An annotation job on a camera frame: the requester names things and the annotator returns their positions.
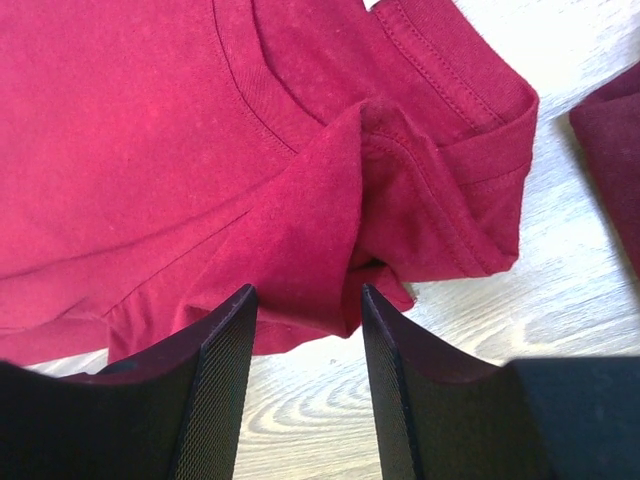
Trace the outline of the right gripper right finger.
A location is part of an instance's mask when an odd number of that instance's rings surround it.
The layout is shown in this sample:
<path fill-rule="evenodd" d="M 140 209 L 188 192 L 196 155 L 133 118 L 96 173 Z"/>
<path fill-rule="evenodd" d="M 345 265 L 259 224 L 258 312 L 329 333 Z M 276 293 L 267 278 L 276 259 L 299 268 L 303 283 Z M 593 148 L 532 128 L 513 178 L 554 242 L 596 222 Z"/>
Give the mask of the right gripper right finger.
<path fill-rule="evenodd" d="M 400 313 L 372 286 L 362 326 L 386 479 L 635 479 L 639 360 L 495 366 Z"/>

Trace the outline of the red t-shirt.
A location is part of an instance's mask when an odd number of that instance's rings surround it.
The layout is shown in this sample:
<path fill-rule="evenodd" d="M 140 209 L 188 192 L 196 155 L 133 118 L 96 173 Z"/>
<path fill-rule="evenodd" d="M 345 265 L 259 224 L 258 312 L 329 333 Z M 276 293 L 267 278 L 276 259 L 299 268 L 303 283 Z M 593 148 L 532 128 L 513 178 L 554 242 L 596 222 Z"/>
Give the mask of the red t-shirt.
<path fill-rule="evenodd" d="M 5 1 L 1 356 L 119 360 L 244 284 L 258 354 L 518 256 L 538 97 L 450 1 Z"/>

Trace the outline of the folded dark maroon t-shirt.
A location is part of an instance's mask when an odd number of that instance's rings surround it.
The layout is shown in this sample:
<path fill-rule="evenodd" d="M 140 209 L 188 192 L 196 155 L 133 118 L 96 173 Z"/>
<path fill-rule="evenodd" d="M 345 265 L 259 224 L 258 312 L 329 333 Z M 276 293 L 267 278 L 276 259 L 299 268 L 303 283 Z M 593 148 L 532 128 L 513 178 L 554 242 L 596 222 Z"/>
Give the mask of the folded dark maroon t-shirt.
<path fill-rule="evenodd" d="M 639 271 L 639 66 L 569 112 L 588 171 L 635 272 Z"/>

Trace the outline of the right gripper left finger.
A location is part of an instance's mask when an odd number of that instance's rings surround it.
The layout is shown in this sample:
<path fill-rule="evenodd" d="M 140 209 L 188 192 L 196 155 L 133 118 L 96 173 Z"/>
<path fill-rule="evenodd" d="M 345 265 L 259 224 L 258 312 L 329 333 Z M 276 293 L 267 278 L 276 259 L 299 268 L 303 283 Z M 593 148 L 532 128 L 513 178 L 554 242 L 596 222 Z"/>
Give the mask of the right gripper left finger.
<path fill-rule="evenodd" d="M 210 314 L 94 374 L 1 366 L 5 479 L 229 479 L 256 330 L 244 286 Z"/>

